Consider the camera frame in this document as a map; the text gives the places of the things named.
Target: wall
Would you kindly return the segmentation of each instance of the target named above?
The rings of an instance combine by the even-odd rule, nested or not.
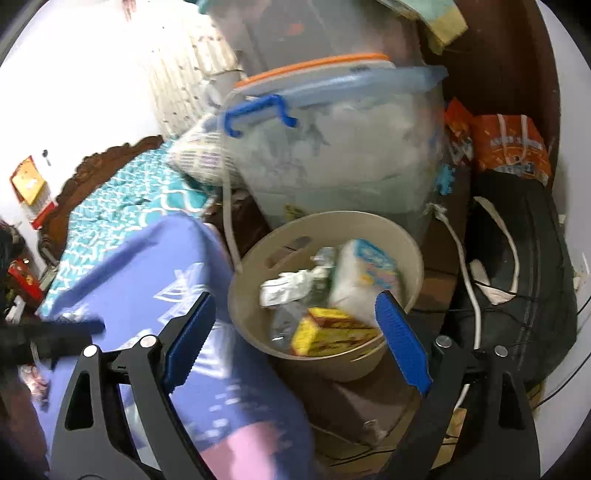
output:
[[[42,268],[9,183],[17,164],[32,155],[57,195],[83,157],[159,133],[121,0],[49,0],[0,66],[0,112],[0,216],[23,222]]]
[[[561,95],[560,153],[553,194],[558,212],[566,215],[565,236],[573,265],[577,270],[588,273],[586,260],[591,262],[591,161],[587,119],[591,112],[591,70],[559,20],[545,5],[539,5],[556,57]],[[577,295],[579,306],[590,294],[591,282],[587,281]],[[579,316],[580,332],[577,342],[548,377],[543,397],[561,386],[591,351],[591,323],[587,322],[589,316],[591,306]],[[556,397],[541,406],[537,412],[535,425],[543,472],[570,443],[590,406],[591,362],[588,362]]]

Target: wooden headboard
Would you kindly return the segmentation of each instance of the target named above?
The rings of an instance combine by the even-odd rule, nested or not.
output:
[[[47,216],[41,227],[37,248],[47,264],[59,260],[66,248],[70,212],[120,168],[141,153],[158,148],[162,142],[161,136],[146,137],[134,146],[126,143],[84,158],[57,196],[58,207]]]

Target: plastic storage container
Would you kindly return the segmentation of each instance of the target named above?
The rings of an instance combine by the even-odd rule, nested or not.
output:
[[[375,59],[353,61],[347,72],[343,65],[241,87],[241,95],[259,98],[226,113],[235,138],[225,148],[272,228],[311,213],[359,210],[420,241],[445,152],[439,84],[446,71]]]
[[[377,0],[216,0],[207,13],[247,75],[352,53],[421,65],[415,22]]]
[[[338,247],[365,238],[393,258],[402,279],[406,312],[413,308],[423,286],[423,257],[416,242],[390,220],[362,212],[325,212],[278,228],[260,240],[242,262],[228,292],[230,317],[238,332],[260,351],[289,362],[290,368],[312,370],[336,381],[351,381],[370,373],[388,349],[382,335],[348,352],[324,357],[290,355],[274,348],[269,332],[273,312],[259,304],[264,281],[281,272],[315,266],[311,259],[322,247]],[[285,248],[289,252],[282,254]]]

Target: teal patterned blanket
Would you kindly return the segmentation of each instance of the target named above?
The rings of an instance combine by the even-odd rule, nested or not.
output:
[[[216,188],[172,170],[165,163],[168,141],[130,161],[70,214],[66,250],[39,309],[47,317],[57,296],[100,264],[131,233],[169,212],[199,217],[215,199]]]

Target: bed sheet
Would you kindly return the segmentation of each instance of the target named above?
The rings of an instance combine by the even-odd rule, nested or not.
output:
[[[47,317],[60,293],[72,288],[131,232],[170,212],[201,217],[211,205],[215,187],[193,181],[166,165],[173,143],[167,141],[138,155],[72,211],[66,249],[39,308],[41,317]]]
[[[267,356],[234,328],[227,303],[231,279],[215,233],[173,213],[130,235],[59,296],[50,317],[101,317],[105,335],[93,341],[110,351],[158,334],[203,291],[211,292],[215,325],[185,384],[170,395],[179,418],[217,480],[313,480],[314,442],[304,409]],[[49,398],[37,411],[49,447],[73,367],[73,359],[62,359],[53,372],[44,371]],[[122,398],[142,454],[148,442],[126,385]],[[142,461],[152,463],[144,455]]]

